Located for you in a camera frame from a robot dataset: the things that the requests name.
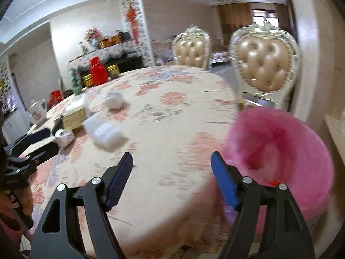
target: pink trash can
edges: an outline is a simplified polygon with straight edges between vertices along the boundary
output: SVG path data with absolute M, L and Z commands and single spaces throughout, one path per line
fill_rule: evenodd
M 331 156 L 320 137 L 284 110 L 254 107 L 239 113 L 226 139 L 223 158 L 258 184 L 286 183 L 305 220 L 321 215 L 329 203 L 334 180 Z M 226 208 L 227 219 L 236 212 Z M 257 232 L 263 230 L 260 208 Z

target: white teapot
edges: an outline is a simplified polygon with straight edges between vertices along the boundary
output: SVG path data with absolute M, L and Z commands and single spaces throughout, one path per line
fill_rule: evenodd
M 31 101 L 31 107 L 29 108 L 31 122 L 36 125 L 43 123 L 47 117 L 48 103 L 46 100 L 41 102 Z

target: metal screw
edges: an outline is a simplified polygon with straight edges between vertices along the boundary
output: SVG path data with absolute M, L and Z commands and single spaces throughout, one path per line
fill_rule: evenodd
M 284 184 L 284 183 L 280 183 L 280 184 L 278 185 L 278 188 L 281 189 L 282 191 L 285 191 L 285 190 L 287 189 L 287 186 L 286 186 L 286 184 Z
M 58 191 L 63 191 L 65 188 L 66 188 L 65 184 L 59 184 L 57 187 Z
M 249 176 L 245 176 L 243 177 L 242 181 L 245 184 L 250 184 L 251 182 L 253 182 L 253 179 L 251 179 Z
M 97 185 L 97 184 L 101 183 L 101 181 L 102 181 L 101 178 L 95 177 L 95 178 L 93 178 L 93 179 L 91 180 L 91 183 L 92 183 L 93 185 Z

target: trash bin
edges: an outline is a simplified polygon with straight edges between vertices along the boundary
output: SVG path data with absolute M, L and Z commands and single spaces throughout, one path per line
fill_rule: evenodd
M 284 110 L 254 107 L 239 113 L 226 139 L 223 158 L 257 183 L 286 183 L 305 220 L 321 215 L 328 205 L 334 180 L 331 156 L 320 137 Z M 230 207 L 230 222 L 236 213 Z M 257 232 L 263 230 L 260 208 Z

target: crumpled white tissue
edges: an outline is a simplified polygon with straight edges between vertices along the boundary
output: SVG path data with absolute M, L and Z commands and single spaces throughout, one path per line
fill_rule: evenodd
M 124 103 L 124 97 L 120 92 L 107 92 L 104 95 L 104 106 L 108 109 L 120 109 Z
M 83 128 L 96 145 L 109 151 L 124 137 L 119 128 L 111 123 L 105 123 L 97 115 L 85 120 Z

